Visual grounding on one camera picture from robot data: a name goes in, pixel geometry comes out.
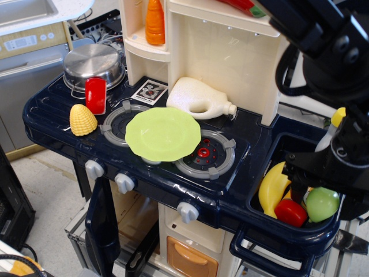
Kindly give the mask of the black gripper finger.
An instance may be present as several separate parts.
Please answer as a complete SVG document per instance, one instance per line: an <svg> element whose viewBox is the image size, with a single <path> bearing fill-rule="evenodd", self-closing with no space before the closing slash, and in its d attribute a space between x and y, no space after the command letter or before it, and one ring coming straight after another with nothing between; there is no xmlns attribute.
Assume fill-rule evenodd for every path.
<svg viewBox="0 0 369 277"><path fill-rule="evenodd" d="M303 201L304 195L308 191L309 183L306 181L292 181L291 182L291 199L296 203Z"/></svg>

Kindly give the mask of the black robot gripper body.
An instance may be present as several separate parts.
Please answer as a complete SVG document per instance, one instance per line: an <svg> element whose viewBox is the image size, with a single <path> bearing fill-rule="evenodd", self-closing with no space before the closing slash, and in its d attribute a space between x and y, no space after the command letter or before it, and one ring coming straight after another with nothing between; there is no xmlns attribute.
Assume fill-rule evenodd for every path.
<svg viewBox="0 0 369 277"><path fill-rule="evenodd" d="M330 145L286 156L283 173L298 187L324 187L368 199L368 115L347 115Z"/></svg>

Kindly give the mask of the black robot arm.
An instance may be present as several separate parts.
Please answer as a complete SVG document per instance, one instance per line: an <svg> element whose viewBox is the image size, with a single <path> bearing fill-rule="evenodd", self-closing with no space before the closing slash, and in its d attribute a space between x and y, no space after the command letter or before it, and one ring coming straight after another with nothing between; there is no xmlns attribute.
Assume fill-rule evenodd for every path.
<svg viewBox="0 0 369 277"><path fill-rule="evenodd" d="M293 196L324 187L368 203L368 22L332 1L258 1L270 24L303 55L307 86L346 115L330 145L286 157Z"/></svg>

